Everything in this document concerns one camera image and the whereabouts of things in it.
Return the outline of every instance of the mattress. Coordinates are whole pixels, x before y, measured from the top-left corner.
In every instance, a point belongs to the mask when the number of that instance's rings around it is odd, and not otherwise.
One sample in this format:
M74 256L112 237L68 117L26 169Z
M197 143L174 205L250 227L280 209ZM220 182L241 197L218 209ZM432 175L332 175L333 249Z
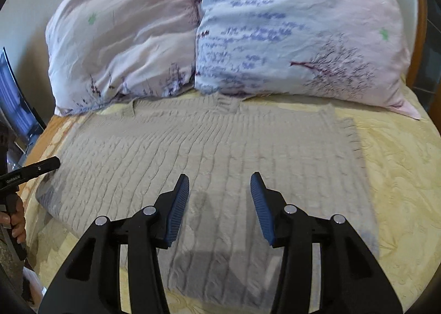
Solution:
M403 309L425 289L441 261L441 138L418 103L404 88L406 98L422 120L383 109L338 100L272 95L251 102L291 110L316 111L331 103L337 116L357 125L371 186L371 199L379 226L379 263L391 281ZM185 97L199 96L196 91ZM106 111L114 111L114 105ZM27 163L47 158L81 117L54 116L39 138ZM37 203L37 180L21 188L26 207L29 261L47 287L77 239ZM121 302L129 312L127 272L121 270ZM245 313L167 293L172 313Z

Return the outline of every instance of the white wall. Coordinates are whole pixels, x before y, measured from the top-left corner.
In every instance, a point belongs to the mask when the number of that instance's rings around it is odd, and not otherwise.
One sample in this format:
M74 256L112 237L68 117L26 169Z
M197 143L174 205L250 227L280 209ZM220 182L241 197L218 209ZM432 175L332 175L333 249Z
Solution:
M55 101L48 77L46 25L62 0L7 0L0 10L0 47L26 99L47 123Z

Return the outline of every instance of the human hand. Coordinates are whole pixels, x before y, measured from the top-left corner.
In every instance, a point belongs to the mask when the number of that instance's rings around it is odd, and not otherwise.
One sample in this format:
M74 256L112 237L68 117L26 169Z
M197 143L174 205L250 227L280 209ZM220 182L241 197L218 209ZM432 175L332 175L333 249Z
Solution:
M0 224L12 225L12 236L17 238L18 243L24 243L26 240L25 208L20 197L17 199L16 210L17 212L10 217L6 213L0 212Z

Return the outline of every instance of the pillow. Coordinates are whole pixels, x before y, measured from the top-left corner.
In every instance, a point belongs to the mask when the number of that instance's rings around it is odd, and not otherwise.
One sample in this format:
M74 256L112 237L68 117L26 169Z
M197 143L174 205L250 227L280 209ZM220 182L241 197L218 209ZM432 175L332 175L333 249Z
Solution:
M49 21L49 77L60 116L178 94L195 71L193 0L64 0Z
M410 63L396 0L202 0L195 87L306 94L414 118L400 90Z

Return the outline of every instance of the silver screw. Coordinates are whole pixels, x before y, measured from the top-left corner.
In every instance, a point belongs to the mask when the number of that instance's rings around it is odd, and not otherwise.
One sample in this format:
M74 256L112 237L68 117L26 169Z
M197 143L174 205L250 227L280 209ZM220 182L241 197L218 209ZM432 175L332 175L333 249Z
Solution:
M145 207L142 211L145 215L153 215L156 212L156 208L154 206L148 206Z
M287 213L287 214L293 214L297 212L297 207L295 205L292 204L287 204L283 210Z
M334 222L338 224L343 224L346 222L346 218L343 217L341 214L336 214L333 218Z
M104 217L103 215L101 217L98 217L97 219L95 219L95 224L97 226L102 226L103 224L106 224L107 222L107 218Z

